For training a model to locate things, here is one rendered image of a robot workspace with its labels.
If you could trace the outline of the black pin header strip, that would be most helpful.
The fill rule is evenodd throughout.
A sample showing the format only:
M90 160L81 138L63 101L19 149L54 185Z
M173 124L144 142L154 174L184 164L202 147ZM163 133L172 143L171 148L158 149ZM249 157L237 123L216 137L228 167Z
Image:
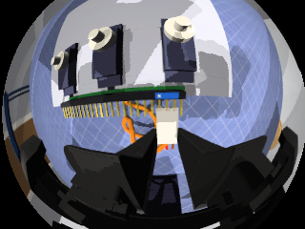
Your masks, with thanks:
M127 89L113 89L69 97L61 108L80 106L80 104L100 104L104 102L131 102L131 100L169 100L186 99L186 87L169 87L169 85L157 85L157 87L136 87Z

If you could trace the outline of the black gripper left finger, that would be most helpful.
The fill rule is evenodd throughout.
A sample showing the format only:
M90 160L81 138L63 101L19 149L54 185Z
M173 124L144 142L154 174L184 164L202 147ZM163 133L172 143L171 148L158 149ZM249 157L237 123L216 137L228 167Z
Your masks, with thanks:
M64 153L76 173L118 184L137 213L145 214L157 156L157 129L115 154L73 145L65 145Z

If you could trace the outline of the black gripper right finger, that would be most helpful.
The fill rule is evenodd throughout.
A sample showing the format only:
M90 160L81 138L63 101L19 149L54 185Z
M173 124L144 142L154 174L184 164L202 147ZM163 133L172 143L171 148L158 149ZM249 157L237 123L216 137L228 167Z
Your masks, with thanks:
M206 138L178 127L178 150L186 173L194 210L205 209L207 201L224 183L229 172L240 161L266 148L266 135L222 148Z

